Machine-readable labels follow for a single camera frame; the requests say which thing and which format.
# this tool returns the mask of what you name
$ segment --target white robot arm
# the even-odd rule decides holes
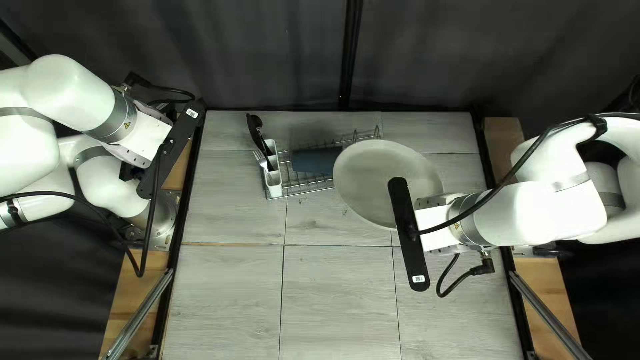
[[[617,175],[608,165],[585,164],[576,150],[578,143],[594,135],[594,125],[583,122],[555,131],[518,170],[519,183],[507,185],[458,223],[422,234],[423,249],[458,243],[476,249],[541,245],[563,239],[605,243],[640,236],[640,192],[636,186],[640,181],[640,152],[634,144],[634,139],[640,138],[640,122],[619,116],[604,119],[608,130],[598,139],[628,154],[620,161]],[[535,140],[530,139],[513,151],[513,164]],[[419,229],[455,217],[488,192],[418,200],[415,217]]]
[[[0,197],[33,191],[73,195],[73,167],[90,203],[122,218],[146,218],[150,201],[136,193],[139,180],[119,175],[122,161],[148,168],[172,130],[168,119],[148,113],[144,104],[66,56],[43,56],[1,71]],[[56,138],[53,120],[82,134]],[[2,202],[0,229],[57,214],[73,202],[47,195]]]

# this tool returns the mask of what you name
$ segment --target floor tile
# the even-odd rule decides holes
[[[165,360],[277,360],[282,246],[183,245]]]
[[[400,359],[389,247],[285,247],[280,359]]]
[[[470,113],[382,113],[382,121],[386,140],[417,152],[478,153]]]
[[[416,292],[409,287],[400,248],[393,253],[403,360],[522,358],[499,251],[493,251],[494,274],[469,277],[442,299],[435,286],[451,256],[427,256],[431,287]],[[443,290],[476,265],[478,253],[463,253]]]
[[[286,244],[391,246],[389,236],[358,217],[336,189],[288,199]]]
[[[284,242],[286,199],[266,200],[250,151],[200,151],[183,242]]]
[[[331,141],[343,135],[351,136],[354,129],[373,130],[381,127],[381,113],[377,111],[250,111],[263,122],[264,138],[276,140],[279,150],[292,145]],[[246,126],[246,111],[207,111],[204,133],[204,150],[253,149]]]
[[[432,162],[442,181],[444,192],[475,193],[486,190],[482,163],[478,154],[422,154]],[[400,246],[397,231],[391,232],[394,246]]]

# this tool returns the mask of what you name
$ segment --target dish rack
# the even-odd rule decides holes
[[[291,153],[298,150],[307,149],[322,149],[326,147],[338,147],[341,146],[344,150],[347,146],[363,140],[382,139],[380,128],[376,126],[373,130],[359,132],[354,129],[352,133],[341,136],[340,138],[331,139],[331,141],[322,141],[314,144],[305,144],[295,149],[289,149],[284,151],[277,151],[275,141],[269,143],[269,148],[273,144],[273,150],[276,156],[274,161],[271,161],[274,165],[275,171],[266,173],[262,171],[264,185],[264,193],[267,200],[279,199],[281,197],[289,197],[294,195],[300,195],[303,193],[318,192],[321,190],[328,190],[334,188],[333,177],[331,175],[317,175],[309,174],[306,172],[297,172],[293,170]]]

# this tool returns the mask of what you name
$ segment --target black pole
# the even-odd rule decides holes
[[[347,10],[344,17],[344,38],[342,39],[340,93],[338,96],[338,107],[340,108],[348,108],[351,98],[353,67],[356,62],[363,3],[363,0],[347,0]]]
[[[202,142],[203,128],[204,125],[196,127],[193,136],[191,137],[191,153],[189,153],[189,162],[187,164],[187,171],[184,177],[182,197],[180,200],[178,215],[175,219],[175,230],[173,232],[173,239],[169,248],[169,259],[166,266],[169,269],[175,269],[178,263],[180,245],[182,244],[182,235],[184,234],[184,226],[187,219],[187,212],[189,210],[189,200],[191,199],[191,191],[193,189],[193,179],[196,172],[196,163],[198,162],[198,154],[200,153],[200,142]],[[154,326],[154,333],[151,337],[151,344],[157,345],[158,349],[160,349],[160,347],[162,346],[164,328],[166,327],[166,321],[169,315],[169,303],[171,302],[172,291],[173,281],[169,285],[167,285],[162,296],[158,300],[156,324]],[[159,355],[160,351],[157,352],[155,358],[158,359]]]
[[[34,61],[38,57],[36,54],[28,47],[20,37],[9,28],[4,21],[0,19],[0,33],[4,35],[4,37],[9,40],[9,42],[15,46],[18,51],[20,51],[24,56],[26,56],[29,60]]]
[[[491,159],[489,158],[489,149],[487,148],[486,138],[484,137],[484,121],[480,115],[480,110],[472,106],[470,109],[471,118],[474,125],[474,131],[476,132],[476,142],[478,144],[478,152],[480,155],[480,162],[484,172],[484,180],[487,188],[495,187],[495,177],[493,176],[493,169],[491,166]],[[530,359],[532,354],[535,354],[533,349],[533,340],[531,339],[531,330],[529,329],[529,321],[527,320],[527,313],[524,309],[524,301],[522,295],[518,289],[509,280],[509,272],[516,271],[516,265],[513,262],[513,254],[511,253],[511,247],[500,247],[500,254],[502,256],[502,267],[504,270],[504,277],[507,280],[507,287],[509,290],[509,298],[511,300],[511,308],[513,310],[513,317],[516,320],[516,329],[518,330],[518,337],[520,338],[520,348],[522,349],[522,355],[524,359]]]

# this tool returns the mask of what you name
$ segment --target barcode label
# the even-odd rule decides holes
[[[198,113],[191,110],[191,109],[187,109],[187,115],[189,115],[190,117],[193,117],[194,119],[197,118]]]

